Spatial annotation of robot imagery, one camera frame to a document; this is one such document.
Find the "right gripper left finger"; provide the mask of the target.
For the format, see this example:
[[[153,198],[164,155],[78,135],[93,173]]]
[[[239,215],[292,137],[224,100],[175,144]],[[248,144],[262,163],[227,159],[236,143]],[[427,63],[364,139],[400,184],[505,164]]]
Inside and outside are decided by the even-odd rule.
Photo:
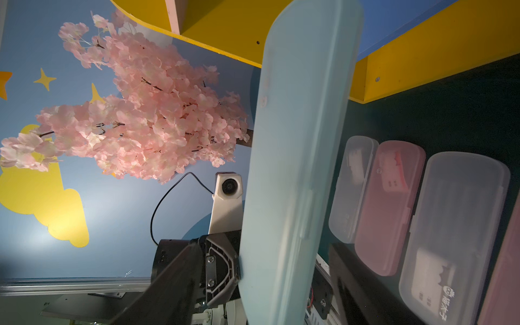
[[[111,324],[190,324],[200,284],[189,281],[150,286]]]

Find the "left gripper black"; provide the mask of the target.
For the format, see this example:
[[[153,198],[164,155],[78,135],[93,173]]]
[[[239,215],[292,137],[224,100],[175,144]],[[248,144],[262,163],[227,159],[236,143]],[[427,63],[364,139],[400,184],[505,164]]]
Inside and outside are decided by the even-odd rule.
[[[200,284],[203,274],[206,304],[225,305],[241,297],[240,230],[208,234],[195,240],[160,240],[152,263],[151,283],[189,281]]]

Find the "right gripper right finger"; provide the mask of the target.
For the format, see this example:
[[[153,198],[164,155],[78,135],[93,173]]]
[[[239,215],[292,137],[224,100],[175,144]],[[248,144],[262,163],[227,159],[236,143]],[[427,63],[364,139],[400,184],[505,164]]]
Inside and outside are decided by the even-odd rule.
[[[330,245],[329,267],[341,324],[424,323],[379,282],[347,245]]]

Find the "pink pencil case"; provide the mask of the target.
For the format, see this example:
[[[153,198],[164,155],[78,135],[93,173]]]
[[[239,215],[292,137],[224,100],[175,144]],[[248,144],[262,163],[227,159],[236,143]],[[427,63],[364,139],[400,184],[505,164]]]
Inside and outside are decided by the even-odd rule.
[[[519,201],[510,218],[478,324],[519,325]]]
[[[425,157],[425,151],[410,142],[390,140],[377,148],[354,248],[379,276],[397,272]]]

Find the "frosted white pencil case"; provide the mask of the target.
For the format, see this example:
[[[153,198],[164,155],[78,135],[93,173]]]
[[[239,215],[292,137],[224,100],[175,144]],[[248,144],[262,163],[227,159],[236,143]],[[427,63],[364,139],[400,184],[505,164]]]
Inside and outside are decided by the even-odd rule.
[[[348,139],[334,191],[329,229],[346,244],[354,243],[360,210],[376,149],[375,139],[355,135]]]

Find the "white pencil case with label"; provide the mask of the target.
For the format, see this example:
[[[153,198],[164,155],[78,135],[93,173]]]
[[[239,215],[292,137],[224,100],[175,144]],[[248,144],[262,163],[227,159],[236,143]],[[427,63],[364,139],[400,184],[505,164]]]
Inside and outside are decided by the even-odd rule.
[[[474,324],[510,181],[502,162],[468,152],[428,161],[399,281],[426,324]]]

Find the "green pencil case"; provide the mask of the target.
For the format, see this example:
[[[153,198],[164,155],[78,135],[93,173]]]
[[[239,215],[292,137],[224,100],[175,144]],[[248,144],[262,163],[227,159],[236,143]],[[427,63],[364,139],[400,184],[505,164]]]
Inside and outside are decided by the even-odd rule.
[[[359,1],[293,1],[264,46],[238,284],[249,324],[303,324],[363,25]]]

